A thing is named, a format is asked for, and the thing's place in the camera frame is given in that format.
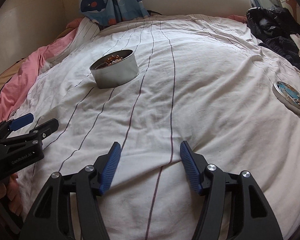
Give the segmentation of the person's left hand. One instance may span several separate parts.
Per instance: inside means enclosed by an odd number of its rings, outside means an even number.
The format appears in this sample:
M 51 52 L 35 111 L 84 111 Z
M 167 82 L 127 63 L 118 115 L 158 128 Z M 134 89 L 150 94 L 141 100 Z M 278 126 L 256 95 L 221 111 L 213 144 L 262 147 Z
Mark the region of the person's left hand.
M 9 182 L 7 185 L 0 182 L 0 199 L 7 196 L 9 199 L 8 207 L 11 212 L 19 216 L 23 210 L 23 205 L 21 202 L 19 184 L 17 179 L 19 178 L 17 173 L 12 174 L 9 177 Z

